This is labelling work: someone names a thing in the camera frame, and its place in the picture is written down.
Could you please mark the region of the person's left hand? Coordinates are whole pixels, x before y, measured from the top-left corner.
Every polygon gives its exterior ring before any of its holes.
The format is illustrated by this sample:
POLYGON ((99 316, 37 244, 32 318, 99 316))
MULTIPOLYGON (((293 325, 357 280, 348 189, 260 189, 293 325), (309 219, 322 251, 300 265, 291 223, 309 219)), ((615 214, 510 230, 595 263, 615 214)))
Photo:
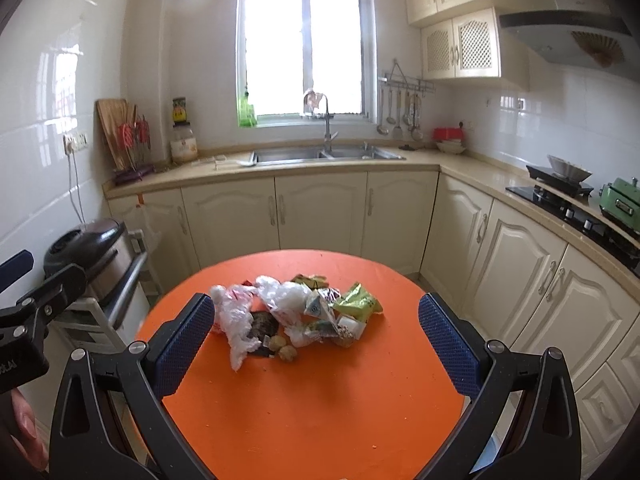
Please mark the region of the person's left hand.
POLYGON ((1 395, 1 433, 9 438, 8 450, 18 453, 29 471, 46 471, 49 453, 37 431, 34 410, 17 388, 1 395))

